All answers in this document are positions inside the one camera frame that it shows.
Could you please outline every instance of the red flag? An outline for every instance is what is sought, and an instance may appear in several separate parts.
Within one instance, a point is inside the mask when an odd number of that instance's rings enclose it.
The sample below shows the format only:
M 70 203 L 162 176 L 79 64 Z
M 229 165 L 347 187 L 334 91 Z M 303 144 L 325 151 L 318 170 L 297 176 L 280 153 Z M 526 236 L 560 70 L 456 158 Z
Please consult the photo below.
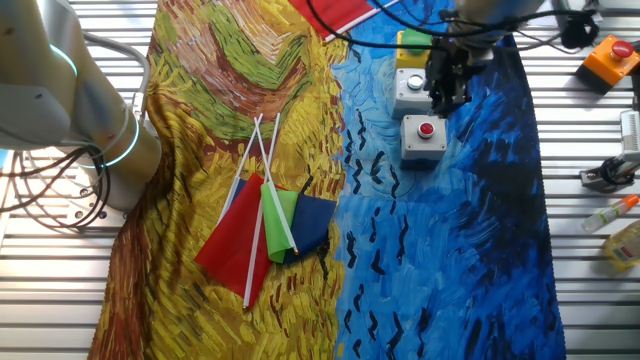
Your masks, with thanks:
M 260 205 L 263 179 L 253 174 L 233 201 L 220 224 L 204 244 L 196 263 L 234 293 L 244 297 L 253 233 Z M 264 282 L 271 260 L 267 253 L 264 223 L 260 229 L 249 306 L 253 306 Z
M 330 37 L 331 33 L 323 28 L 318 20 L 313 17 L 307 5 L 307 0 L 289 0 L 289 2 L 307 19 L 309 24 L 311 24 L 323 39 L 326 40 Z M 311 0 L 311 4 L 318 15 L 320 15 L 322 21 L 338 32 L 348 30 L 343 29 L 343 27 L 373 11 L 373 8 L 366 0 Z

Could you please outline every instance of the red button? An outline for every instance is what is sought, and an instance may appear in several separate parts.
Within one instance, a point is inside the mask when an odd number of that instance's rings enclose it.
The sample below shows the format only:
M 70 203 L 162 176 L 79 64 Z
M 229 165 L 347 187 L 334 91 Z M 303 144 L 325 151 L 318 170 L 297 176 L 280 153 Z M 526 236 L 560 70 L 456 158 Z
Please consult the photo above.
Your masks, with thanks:
M 422 123 L 418 128 L 418 135 L 423 139 L 428 139 L 433 136 L 435 128 L 430 123 Z
M 633 46 L 626 41 L 616 41 L 611 50 L 612 54 L 620 59 L 626 59 L 633 55 Z

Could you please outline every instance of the yellow painted fabric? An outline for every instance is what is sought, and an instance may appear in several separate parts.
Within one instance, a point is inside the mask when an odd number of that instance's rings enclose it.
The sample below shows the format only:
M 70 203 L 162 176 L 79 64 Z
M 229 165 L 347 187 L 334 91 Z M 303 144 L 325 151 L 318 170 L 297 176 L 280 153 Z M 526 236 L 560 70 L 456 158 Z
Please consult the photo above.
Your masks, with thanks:
M 211 235 L 253 129 L 282 128 L 275 182 L 337 200 L 344 171 L 342 106 L 330 65 L 346 46 L 323 46 L 286 0 L 161 0 L 149 60 L 148 111 L 163 159 L 113 246 L 90 359 L 329 359 L 338 332 L 344 265 L 330 253 L 272 265 L 256 305 L 193 259 Z M 253 149 L 245 178 L 263 174 Z M 323 279 L 321 263 L 328 276 Z

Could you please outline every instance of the flag pole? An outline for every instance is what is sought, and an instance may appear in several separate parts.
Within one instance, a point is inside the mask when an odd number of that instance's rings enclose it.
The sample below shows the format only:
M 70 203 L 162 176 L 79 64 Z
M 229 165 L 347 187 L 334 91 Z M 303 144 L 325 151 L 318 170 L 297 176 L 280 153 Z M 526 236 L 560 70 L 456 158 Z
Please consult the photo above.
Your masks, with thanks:
M 262 114 L 260 114 L 260 118 L 258 119 L 258 123 L 262 122 Z M 247 144 L 247 148 L 244 150 L 244 155 L 242 156 L 242 161 L 240 162 L 240 167 L 236 172 L 236 176 L 233 178 L 233 183 L 231 184 L 231 189 L 227 194 L 227 199 L 224 201 L 224 206 L 222 206 L 222 212 L 220 213 L 220 217 L 218 217 L 218 223 L 216 226 L 220 224 L 224 215 L 229 211 L 231 207 L 231 203 L 233 202 L 233 196 L 236 193 L 236 189 L 238 189 L 238 184 L 240 183 L 240 174 L 242 174 L 242 169 L 244 168 L 244 164 L 247 162 L 247 158 L 249 158 L 249 150 L 251 150 L 251 146 L 253 145 L 253 139 L 255 139 L 257 134 L 257 129 L 254 127 L 253 133 L 251 134 L 251 139 L 249 139 L 249 143 Z
M 260 126 L 260 123 L 258 123 L 257 120 L 255 121 L 255 123 L 256 123 L 256 126 Z M 260 151 L 262 151 L 262 157 L 266 159 L 267 155 L 265 154 L 265 151 L 264 151 L 264 145 L 262 144 L 262 135 L 260 134 L 260 131 L 258 131 L 258 144 L 260 144 Z M 269 170 L 269 167 L 265 168 L 265 177 L 269 179 L 269 181 L 267 182 L 269 192 L 271 193 L 271 196 L 273 197 L 273 201 L 275 202 L 276 212 L 278 213 L 278 219 L 282 224 L 285 236 L 287 237 L 287 241 L 289 242 L 289 246 L 291 246 L 293 248 L 293 252 L 296 255 L 298 255 L 300 254 L 300 252 L 298 251 L 298 247 L 296 246 L 295 241 L 293 241 L 291 228 L 289 228 L 289 223 L 287 222 L 287 218 L 284 216 L 284 211 L 282 210 L 282 205 L 280 204 L 278 193 L 276 192 L 276 187 L 273 184 L 273 177 L 271 176 L 271 170 Z
M 271 162 L 273 161 L 273 150 L 276 146 L 276 137 L 278 136 L 278 125 L 280 124 L 280 113 L 276 117 L 276 126 L 273 129 L 273 136 L 271 137 L 271 147 L 269 149 L 269 157 L 265 160 L 265 166 L 271 167 Z M 256 126 L 254 129 L 254 133 L 260 131 L 260 128 Z M 249 273 L 247 274 L 247 283 L 244 288 L 244 301 L 243 308 L 247 309 L 249 307 L 249 303 L 251 302 L 251 287 L 253 286 L 253 273 L 255 271 L 256 266 L 256 256 L 258 253 L 258 242 L 260 241 L 260 228 L 262 227 L 262 200 L 260 200 L 260 204 L 258 205 L 258 217 L 256 219 L 256 226 L 253 231 L 253 244 L 251 246 L 251 259 L 249 260 Z

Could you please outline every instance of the aluminum slats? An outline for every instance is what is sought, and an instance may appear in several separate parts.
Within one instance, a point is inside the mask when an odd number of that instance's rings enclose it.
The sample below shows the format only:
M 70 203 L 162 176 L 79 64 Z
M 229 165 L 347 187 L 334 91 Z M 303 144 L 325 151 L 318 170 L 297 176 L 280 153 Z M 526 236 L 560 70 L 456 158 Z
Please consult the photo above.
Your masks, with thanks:
M 155 0 L 70 2 L 85 29 L 146 52 Z M 614 8 L 640 5 L 635 0 L 601 2 L 616 16 L 620 12 Z M 640 14 L 623 15 L 607 17 L 600 38 L 613 33 L 640 40 Z M 555 31 L 527 29 L 542 38 Z M 520 46 L 533 43 L 519 35 L 516 39 Z M 110 50 L 91 45 L 89 51 L 129 100 L 138 87 L 141 67 Z M 636 184 L 614 194 L 596 194 L 583 189 L 577 176 L 580 169 L 597 166 L 620 151 L 619 114 L 630 106 L 631 88 L 625 80 L 598 98 L 572 81 L 571 74 L 588 53 L 565 55 L 548 47 L 522 53 L 539 125 L 558 301 L 569 360 L 635 360 L 640 359 L 640 268 L 617 274 L 600 245 L 608 234 L 640 220 L 640 209 L 594 235 L 580 233 L 577 227 L 598 208 L 640 193 Z M 42 155 L 38 160 L 47 158 Z M 70 172 L 72 179 L 76 172 Z M 70 184 L 61 187 L 75 191 Z M 66 201 L 54 194 L 42 202 L 56 215 L 68 211 Z M 99 230 L 81 236 L 51 232 L 24 212 L 11 215 L 0 247 L 0 359 L 86 358 L 118 232 L 115 223 L 98 223 Z

